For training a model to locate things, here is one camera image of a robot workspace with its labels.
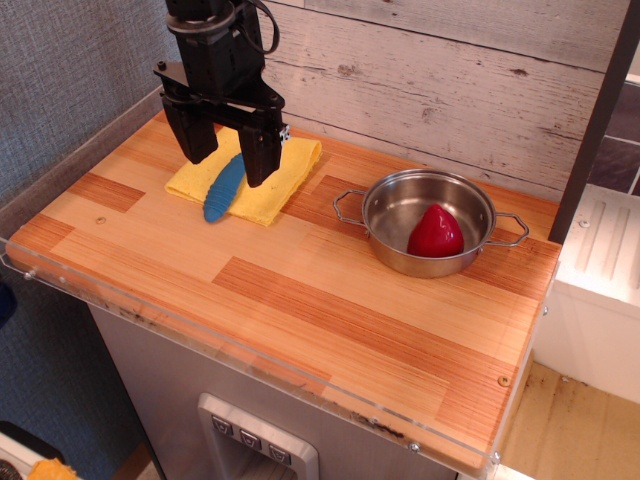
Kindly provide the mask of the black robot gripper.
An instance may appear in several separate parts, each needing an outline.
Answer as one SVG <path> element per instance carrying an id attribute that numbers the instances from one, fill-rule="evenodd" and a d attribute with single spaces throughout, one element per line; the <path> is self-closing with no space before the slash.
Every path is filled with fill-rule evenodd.
<path id="1" fill-rule="evenodd" d="M 268 50 L 257 19 L 180 21 L 169 19 L 181 60 L 159 63 L 154 73 L 164 88 L 162 104 L 184 156 L 199 164 L 218 148 L 213 122 L 239 129 L 251 188 L 280 168 L 290 126 L 284 124 L 284 98 L 262 79 Z"/>

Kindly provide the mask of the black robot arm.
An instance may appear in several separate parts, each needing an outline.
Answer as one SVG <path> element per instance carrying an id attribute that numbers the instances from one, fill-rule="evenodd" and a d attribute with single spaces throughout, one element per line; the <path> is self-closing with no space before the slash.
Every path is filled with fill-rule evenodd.
<path id="1" fill-rule="evenodd" d="M 266 56 L 279 46 L 262 42 L 260 18 L 270 10 L 261 1 L 169 1 L 166 24 L 181 56 L 160 61 L 162 104 L 185 157 L 201 163 L 218 147 L 214 127 L 237 131 L 246 180 L 260 186 L 280 167 L 288 127 L 284 98 L 262 73 Z"/>

